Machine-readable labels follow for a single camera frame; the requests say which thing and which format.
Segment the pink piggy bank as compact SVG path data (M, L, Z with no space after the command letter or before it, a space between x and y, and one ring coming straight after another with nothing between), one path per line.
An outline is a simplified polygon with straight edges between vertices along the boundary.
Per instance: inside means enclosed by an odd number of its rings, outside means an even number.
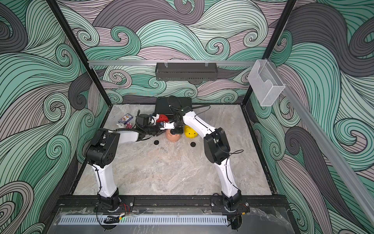
M181 135L180 134L172 134L171 130L167 129L166 130L166 138L170 142L177 142L181 138Z

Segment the red piggy bank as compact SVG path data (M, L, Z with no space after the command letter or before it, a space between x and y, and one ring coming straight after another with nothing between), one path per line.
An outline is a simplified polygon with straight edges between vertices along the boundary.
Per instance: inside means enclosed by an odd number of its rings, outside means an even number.
M169 119L164 114L157 114L156 115L156 122L169 122Z

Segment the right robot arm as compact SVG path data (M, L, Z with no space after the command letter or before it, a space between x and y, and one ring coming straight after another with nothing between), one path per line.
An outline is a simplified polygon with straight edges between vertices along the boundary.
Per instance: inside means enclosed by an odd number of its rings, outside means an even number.
M205 156L214 164L218 172L224 207L229 212L236 211L242 199L242 192L235 182L230 157L242 153L243 150L231 152L224 129L209 125L191 107L177 109L170 106L169 108L178 126L182 122L203 138Z

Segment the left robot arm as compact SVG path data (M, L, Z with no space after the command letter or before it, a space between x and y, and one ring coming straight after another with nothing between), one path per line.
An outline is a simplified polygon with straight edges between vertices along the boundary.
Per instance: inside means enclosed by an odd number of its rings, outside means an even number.
M157 127L148 127L146 131L136 128L121 128L114 131L100 128L96 131L86 150L85 157L96 176L98 200L110 212L115 212L120 207L119 189L113 173L113 161L118 145L143 141L148 135L150 137L159 136L164 132Z

